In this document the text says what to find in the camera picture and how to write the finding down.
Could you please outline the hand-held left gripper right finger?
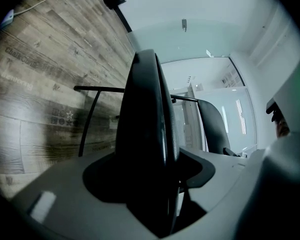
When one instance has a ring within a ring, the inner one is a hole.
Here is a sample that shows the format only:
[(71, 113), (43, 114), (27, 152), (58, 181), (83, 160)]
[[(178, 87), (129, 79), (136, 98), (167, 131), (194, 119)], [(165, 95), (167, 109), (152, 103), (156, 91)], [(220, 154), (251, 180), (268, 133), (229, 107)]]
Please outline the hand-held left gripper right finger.
[(206, 215), (173, 236), (235, 237), (240, 217), (257, 182), (265, 151), (258, 149), (249, 158), (189, 147), (183, 147), (181, 151), (211, 162), (215, 174), (204, 186), (189, 190), (190, 198), (206, 211)]

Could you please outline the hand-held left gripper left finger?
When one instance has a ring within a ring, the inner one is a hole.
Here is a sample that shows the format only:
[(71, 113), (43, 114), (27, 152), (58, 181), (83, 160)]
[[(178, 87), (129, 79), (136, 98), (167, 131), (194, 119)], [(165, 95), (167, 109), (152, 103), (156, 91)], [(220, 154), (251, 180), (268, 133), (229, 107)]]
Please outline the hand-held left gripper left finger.
[(84, 171), (114, 155), (112, 150), (59, 162), (11, 201), (43, 238), (155, 238), (123, 203), (103, 202), (84, 184)]

